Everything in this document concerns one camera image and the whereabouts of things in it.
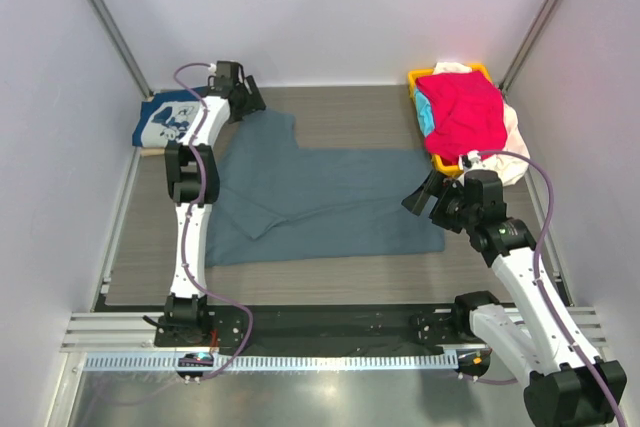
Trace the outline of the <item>grey-blue t shirt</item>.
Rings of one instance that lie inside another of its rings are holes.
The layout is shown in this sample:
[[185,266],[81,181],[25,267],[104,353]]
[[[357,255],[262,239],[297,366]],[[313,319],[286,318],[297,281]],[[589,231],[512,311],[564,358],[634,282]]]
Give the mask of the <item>grey-blue t shirt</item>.
[[294,128],[294,116],[267,110],[232,136],[207,266],[444,250],[444,231],[401,204],[430,171],[424,153],[302,148]]

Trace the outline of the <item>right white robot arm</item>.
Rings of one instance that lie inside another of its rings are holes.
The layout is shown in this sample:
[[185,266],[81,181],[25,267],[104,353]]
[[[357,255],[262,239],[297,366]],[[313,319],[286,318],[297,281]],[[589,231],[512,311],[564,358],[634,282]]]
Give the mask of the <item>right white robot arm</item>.
[[454,179],[433,171],[402,204],[419,215],[429,201],[432,223],[468,235],[523,321],[516,324],[490,292],[472,292],[454,301],[453,335],[465,343],[479,338],[498,355],[522,387],[534,425],[624,425],[623,367],[604,360],[573,320],[550,284],[528,227],[508,215],[498,175],[474,169]]

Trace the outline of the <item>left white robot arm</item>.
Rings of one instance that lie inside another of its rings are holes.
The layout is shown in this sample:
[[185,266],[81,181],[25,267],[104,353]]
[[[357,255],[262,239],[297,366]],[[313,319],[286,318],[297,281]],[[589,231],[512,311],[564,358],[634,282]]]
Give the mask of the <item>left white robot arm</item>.
[[164,150],[177,247],[173,280],[156,324],[154,344],[158,347],[198,347],[214,338],[208,306],[214,294],[206,287],[205,276],[207,231],[221,188],[213,148],[225,124],[266,108],[254,78],[244,73],[242,64],[189,63],[176,70],[174,79],[191,67],[206,67],[209,76],[205,93],[185,88],[197,102],[195,118],[184,137],[168,143]]

